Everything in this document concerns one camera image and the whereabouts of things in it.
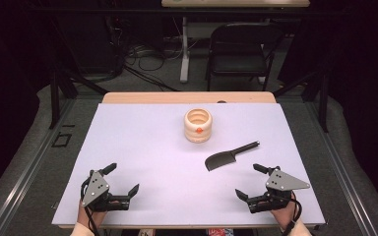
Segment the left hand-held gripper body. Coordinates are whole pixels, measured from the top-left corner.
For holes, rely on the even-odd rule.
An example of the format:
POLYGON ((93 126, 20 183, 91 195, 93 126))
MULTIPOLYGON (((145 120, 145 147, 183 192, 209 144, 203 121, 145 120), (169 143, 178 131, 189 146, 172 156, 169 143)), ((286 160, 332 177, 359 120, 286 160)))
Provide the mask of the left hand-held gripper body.
POLYGON ((82 207, 95 212, 129 209, 129 196, 113 196, 109 193, 110 185, 104 179, 108 173, 110 170, 91 171, 90 177, 82 184, 82 207))

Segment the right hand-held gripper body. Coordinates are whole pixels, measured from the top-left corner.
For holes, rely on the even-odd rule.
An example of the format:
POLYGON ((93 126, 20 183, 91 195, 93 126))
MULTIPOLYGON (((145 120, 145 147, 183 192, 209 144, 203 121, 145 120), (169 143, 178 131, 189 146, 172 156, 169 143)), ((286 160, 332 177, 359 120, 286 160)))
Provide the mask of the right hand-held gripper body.
POLYGON ((278 166, 269 168, 269 179, 265 183, 267 191, 262 196, 247 200, 251 213, 285 208, 294 190, 310 188, 309 183, 281 171, 278 166))

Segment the cream ribbed cup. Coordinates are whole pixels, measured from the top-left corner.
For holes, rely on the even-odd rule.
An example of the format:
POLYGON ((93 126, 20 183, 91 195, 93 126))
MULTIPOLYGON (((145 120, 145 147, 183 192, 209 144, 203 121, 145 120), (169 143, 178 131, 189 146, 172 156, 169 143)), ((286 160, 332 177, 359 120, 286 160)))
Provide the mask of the cream ribbed cup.
POLYGON ((192 143, 206 142, 212 135, 213 116, 203 108, 194 108, 184 116, 184 135, 192 143))

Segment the person's left hand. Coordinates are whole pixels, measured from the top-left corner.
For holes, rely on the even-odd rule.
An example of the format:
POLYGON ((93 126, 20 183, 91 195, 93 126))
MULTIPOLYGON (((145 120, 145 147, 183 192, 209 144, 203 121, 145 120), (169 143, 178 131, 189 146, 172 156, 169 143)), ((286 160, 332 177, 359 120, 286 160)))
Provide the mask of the person's left hand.
POLYGON ((87 226, 90 230, 98 229, 103 220, 105 219, 107 212, 91 211, 86 207, 83 207, 82 202, 78 204, 78 216, 77 222, 87 226))

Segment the person's right hand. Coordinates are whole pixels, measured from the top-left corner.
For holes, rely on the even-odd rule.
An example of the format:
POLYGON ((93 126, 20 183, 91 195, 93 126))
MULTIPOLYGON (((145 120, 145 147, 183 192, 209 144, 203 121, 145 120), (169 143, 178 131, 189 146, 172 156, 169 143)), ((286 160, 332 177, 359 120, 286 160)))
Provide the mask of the person's right hand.
POLYGON ((288 225, 293 221, 295 217, 296 204, 295 202, 289 202, 285 208, 273 209, 271 211, 272 216, 282 230, 286 230, 288 225))

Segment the red patterned object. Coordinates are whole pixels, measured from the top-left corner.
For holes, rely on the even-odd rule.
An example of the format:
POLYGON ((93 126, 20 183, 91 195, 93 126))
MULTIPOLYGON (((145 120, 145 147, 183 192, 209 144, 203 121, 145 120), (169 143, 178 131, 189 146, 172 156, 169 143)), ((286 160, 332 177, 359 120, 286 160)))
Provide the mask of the red patterned object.
POLYGON ((210 228, 206 231, 208 236, 234 236, 233 229, 230 228, 210 228))

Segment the black folding chair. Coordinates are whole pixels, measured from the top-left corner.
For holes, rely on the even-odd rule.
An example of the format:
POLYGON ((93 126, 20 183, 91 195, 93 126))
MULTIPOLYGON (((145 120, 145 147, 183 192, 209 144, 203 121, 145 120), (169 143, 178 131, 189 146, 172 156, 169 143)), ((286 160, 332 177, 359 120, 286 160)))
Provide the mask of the black folding chair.
POLYGON ((274 23, 230 23, 216 28, 209 46, 207 90, 212 77, 262 77, 265 90, 275 50, 283 39, 282 27, 274 23))

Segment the black metal crossbar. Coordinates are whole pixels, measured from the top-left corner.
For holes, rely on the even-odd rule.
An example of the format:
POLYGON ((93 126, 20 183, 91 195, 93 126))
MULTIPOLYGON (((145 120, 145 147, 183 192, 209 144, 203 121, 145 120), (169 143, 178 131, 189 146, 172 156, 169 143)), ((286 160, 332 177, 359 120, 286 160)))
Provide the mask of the black metal crossbar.
POLYGON ((343 16, 349 12, 302 10, 264 10, 264 9, 62 9, 62 8, 27 8, 34 13, 45 14, 102 14, 102 15, 162 15, 162 16, 287 16, 287 17, 326 17, 343 16))

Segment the light wooden background table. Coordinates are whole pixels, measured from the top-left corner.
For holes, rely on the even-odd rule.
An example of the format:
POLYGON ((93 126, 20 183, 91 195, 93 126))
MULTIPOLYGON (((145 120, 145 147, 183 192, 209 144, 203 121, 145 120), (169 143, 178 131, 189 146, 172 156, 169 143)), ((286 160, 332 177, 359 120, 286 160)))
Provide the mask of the light wooden background table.
MULTIPOLYGON (((186 9, 241 9, 241 8, 271 8, 298 9, 307 8, 310 0, 161 0, 161 6, 171 10, 186 9)), ((191 23, 186 16, 182 18, 182 63, 180 82, 187 83, 189 78, 190 52, 188 40, 190 38, 209 38, 218 23, 191 23)))

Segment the aluminium floor rail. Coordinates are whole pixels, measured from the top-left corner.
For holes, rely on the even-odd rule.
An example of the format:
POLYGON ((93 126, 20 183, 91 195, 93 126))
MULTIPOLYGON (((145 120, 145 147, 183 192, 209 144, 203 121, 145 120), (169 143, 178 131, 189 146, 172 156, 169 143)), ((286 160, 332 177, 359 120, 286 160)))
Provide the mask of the aluminium floor rail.
POLYGON ((51 142, 57 136, 61 123, 74 104, 74 99, 63 101, 59 118, 52 128, 50 128, 51 107, 48 99, 40 104, 30 130, 0 178, 0 236, 5 232, 28 192, 51 147, 51 142))
POLYGON ((319 123, 318 110, 312 102, 305 102, 305 107, 311 116, 312 123, 316 127, 319 136, 324 142, 324 146, 328 150, 329 160, 336 178, 345 195, 347 204, 357 222, 362 236, 378 236, 378 233, 368 215, 366 208, 362 204, 362 199, 354 188, 347 170, 339 156, 331 137, 326 133, 319 123))

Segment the black metal frame stand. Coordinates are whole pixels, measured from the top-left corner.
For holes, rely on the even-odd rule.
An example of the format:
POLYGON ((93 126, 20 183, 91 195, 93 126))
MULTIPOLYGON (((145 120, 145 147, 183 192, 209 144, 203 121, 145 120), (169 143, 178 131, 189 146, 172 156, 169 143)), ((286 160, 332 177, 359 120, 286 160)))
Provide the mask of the black metal frame stand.
POLYGON ((273 91, 273 95, 274 97, 279 97, 303 83, 306 83, 305 89, 301 94, 303 101, 313 101, 316 95, 319 95, 318 123, 322 130, 325 133, 328 133, 327 108, 329 95, 329 74, 327 72, 312 72, 303 78, 286 84, 282 88, 273 91))
POLYGON ((85 87, 96 91, 99 94, 107 94, 107 90, 89 81, 78 73, 67 69, 63 65, 56 65, 50 79, 50 98, 51 98, 51 123, 49 128, 53 129, 61 117, 59 92, 62 92, 67 99, 75 99, 78 91, 74 83, 79 83, 85 87))

